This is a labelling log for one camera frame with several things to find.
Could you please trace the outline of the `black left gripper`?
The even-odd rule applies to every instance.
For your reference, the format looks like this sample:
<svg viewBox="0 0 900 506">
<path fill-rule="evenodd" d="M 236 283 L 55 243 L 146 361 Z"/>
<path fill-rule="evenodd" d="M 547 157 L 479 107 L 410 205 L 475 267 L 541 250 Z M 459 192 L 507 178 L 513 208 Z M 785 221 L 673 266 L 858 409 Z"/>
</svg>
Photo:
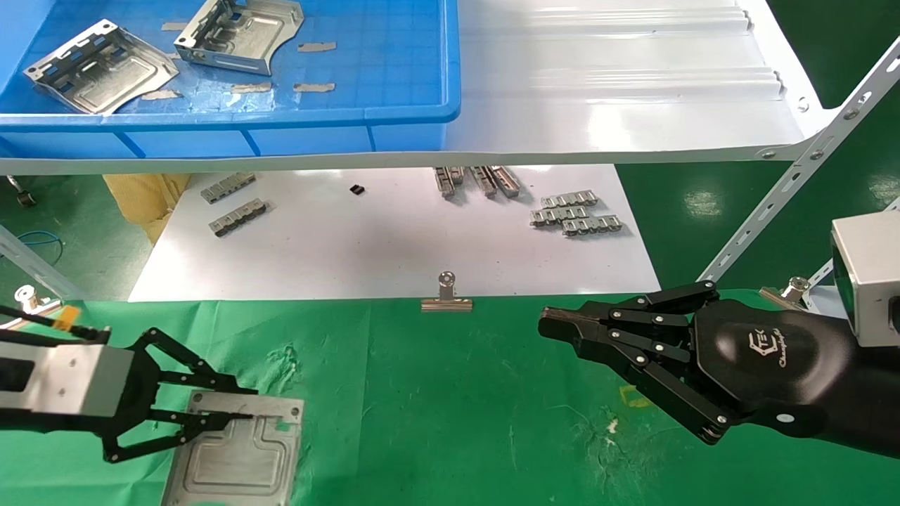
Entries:
<svg viewBox="0 0 900 506">
<path fill-rule="evenodd" d="M 186 445 L 203 432 L 225 430 L 232 420 L 253 417 L 151 410 L 155 382 L 228 394 L 259 391 L 241 387 L 237 377 L 216 371 L 160 329 L 145 330 L 138 337 L 138 352 L 147 353 L 149 346 L 188 372 L 164 371 L 154 359 L 139 358 L 128 349 L 2 349 L 2 429 L 92 433 L 102 436 L 103 460 L 122 463 Z M 179 429 L 129 446 L 119 444 L 119 436 L 144 422 L 166 422 Z"/>
</svg>

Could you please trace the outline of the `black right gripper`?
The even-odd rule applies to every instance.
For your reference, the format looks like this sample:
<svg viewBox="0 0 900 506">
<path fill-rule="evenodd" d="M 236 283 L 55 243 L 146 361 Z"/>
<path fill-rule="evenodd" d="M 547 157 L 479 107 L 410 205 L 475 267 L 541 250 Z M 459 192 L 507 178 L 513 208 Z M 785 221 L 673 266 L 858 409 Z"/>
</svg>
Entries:
<svg viewBox="0 0 900 506">
<path fill-rule="evenodd" d="M 539 333 L 606 365 L 707 445 L 737 422 L 822 439 L 826 397 L 856 352 L 848 323 L 719 298 L 716 283 L 700 281 L 578 309 L 546 307 Z M 727 410 L 687 383 L 688 350 L 644 337 L 681 336 L 694 313 L 695 362 Z"/>
</svg>

